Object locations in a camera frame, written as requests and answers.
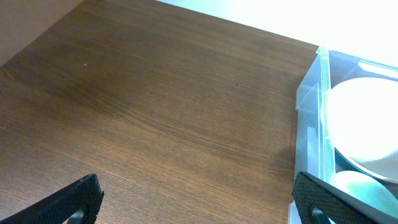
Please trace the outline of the clear plastic storage bin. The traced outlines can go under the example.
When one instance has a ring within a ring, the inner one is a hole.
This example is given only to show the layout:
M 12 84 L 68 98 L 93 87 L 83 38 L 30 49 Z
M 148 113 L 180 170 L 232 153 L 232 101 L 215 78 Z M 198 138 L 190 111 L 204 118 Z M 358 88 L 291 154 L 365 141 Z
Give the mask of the clear plastic storage bin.
M 329 138 L 326 102 L 337 84 L 354 78 L 376 77 L 397 82 L 397 64 L 320 47 L 296 92 L 298 113 L 295 174 L 308 172 L 335 187 L 335 146 Z M 302 223 L 295 202 L 289 206 L 289 223 Z

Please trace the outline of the light blue small bowl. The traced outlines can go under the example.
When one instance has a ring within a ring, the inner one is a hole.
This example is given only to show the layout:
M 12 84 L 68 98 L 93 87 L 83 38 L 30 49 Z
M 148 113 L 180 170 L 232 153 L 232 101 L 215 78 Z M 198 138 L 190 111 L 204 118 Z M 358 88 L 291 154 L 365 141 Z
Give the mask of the light blue small bowl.
M 335 174 L 335 187 L 346 194 L 397 218 L 397 199 L 375 179 L 352 170 Z

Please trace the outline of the cream large bowl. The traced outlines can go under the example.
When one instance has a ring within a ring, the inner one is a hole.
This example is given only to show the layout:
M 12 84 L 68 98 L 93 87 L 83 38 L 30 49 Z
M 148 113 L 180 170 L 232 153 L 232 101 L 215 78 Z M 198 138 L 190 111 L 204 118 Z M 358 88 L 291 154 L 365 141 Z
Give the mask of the cream large bowl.
M 328 93 L 329 138 L 353 167 L 397 183 L 397 82 L 361 77 Z

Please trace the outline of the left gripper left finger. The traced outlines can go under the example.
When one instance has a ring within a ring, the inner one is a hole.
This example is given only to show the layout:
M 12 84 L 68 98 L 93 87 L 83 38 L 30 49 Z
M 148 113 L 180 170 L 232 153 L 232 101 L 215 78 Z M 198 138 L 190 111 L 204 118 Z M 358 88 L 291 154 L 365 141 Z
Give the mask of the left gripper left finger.
M 103 197 L 97 175 L 88 174 L 1 223 L 94 223 Z

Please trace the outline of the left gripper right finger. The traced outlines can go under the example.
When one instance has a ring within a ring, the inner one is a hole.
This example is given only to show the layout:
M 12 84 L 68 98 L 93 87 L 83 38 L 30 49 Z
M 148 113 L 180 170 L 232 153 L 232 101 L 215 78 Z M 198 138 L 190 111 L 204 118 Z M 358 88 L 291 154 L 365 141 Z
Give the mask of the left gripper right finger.
M 397 218 L 308 172 L 296 175 L 292 195 L 302 223 L 397 223 Z

